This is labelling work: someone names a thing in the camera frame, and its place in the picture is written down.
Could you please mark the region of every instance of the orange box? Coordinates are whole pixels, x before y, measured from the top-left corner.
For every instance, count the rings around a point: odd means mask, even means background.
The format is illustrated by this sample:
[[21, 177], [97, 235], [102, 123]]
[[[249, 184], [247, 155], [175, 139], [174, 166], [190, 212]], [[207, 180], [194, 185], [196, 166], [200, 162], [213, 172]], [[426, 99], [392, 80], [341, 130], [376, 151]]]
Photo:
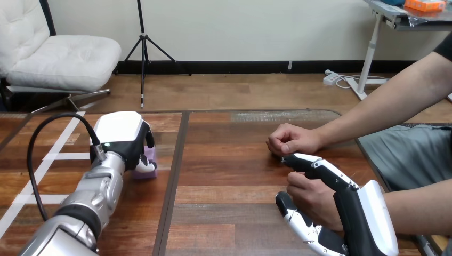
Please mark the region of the orange box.
[[423, 12], [438, 12], [444, 10], [444, 8], [446, 7], [446, 2], [436, 0], [406, 0], [405, 7], [413, 8]]

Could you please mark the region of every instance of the white robotic hand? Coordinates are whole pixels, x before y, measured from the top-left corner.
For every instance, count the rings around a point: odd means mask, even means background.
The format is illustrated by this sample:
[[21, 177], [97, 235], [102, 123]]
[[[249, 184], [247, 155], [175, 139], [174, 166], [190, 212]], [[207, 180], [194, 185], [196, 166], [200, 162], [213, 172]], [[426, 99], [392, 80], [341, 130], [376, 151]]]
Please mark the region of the white robotic hand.
[[336, 191], [333, 198], [344, 229], [344, 239], [298, 210], [285, 192], [276, 204], [301, 240], [319, 255], [396, 256], [398, 245], [380, 186], [371, 180], [361, 189], [349, 177], [317, 156], [292, 154], [282, 162], [308, 179], [321, 179]]
[[101, 116], [94, 130], [105, 151], [114, 151], [125, 160], [126, 170], [140, 173], [153, 172], [157, 164], [144, 154], [143, 142], [148, 148], [155, 146], [150, 125], [133, 111], [114, 112]]

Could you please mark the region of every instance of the power strip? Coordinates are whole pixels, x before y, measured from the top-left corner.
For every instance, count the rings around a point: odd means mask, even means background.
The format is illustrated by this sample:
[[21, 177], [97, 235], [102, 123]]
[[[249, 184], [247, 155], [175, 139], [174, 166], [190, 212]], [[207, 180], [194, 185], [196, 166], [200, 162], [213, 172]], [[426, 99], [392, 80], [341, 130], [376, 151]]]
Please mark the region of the power strip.
[[324, 78], [324, 84], [335, 85], [341, 78], [342, 77], [338, 73], [331, 72]]

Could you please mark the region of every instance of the white wall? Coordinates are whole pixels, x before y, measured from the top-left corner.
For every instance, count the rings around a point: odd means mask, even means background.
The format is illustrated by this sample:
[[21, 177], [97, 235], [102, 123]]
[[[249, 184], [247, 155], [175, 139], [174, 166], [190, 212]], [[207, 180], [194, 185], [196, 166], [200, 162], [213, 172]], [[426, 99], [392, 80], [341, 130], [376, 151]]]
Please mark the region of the white wall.
[[[138, 40], [136, 0], [48, 1], [57, 34], [110, 37], [122, 59]], [[362, 60], [375, 24], [363, 0], [142, 0], [142, 8], [147, 34], [187, 61]], [[375, 59], [418, 60], [446, 34], [382, 26]], [[166, 60], [156, 48], [150, 58]]]

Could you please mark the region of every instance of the wooden table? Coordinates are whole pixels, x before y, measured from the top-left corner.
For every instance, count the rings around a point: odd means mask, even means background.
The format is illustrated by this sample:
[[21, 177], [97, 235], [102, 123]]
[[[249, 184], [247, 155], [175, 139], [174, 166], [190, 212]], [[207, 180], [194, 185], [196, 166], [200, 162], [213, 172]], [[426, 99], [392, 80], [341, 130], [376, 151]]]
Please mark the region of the wooden table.
[[27, 114], [0, 113], [0, 148], [28, 121]]
[[[92, 125], [100, 116], [85, 115]], [[338, 118], [337, 113], [182, 111], [142, 116], [156, 138], [158, 177], [133, 180], [126, 172], [119, 204], [99, 241], [100, 255], [314, 255], [278, 212], [274, 197], [285, 190], [291, 170], [271, 157], [264, 142], [281, 123], [315, 128]], [[25, 159], [32, 132], [47, 117], [31, 117], [0, 148], [0, 255], [17, 255], [42, 224], [31, 192], [24, 189]], [[34, 149], [35, 170], [41, 165], [45, 174], [38, 187], [49, 215], [90, 168], [87, 132], [69, 121], [46, 126]], [[58, 154], [55, 160], [50, 150]], [[376, 179], [354, 141], [317, 155], [359, 184]], [[401, 255], [419, 255], [411, 241], [400, 239], [399, 247]]]

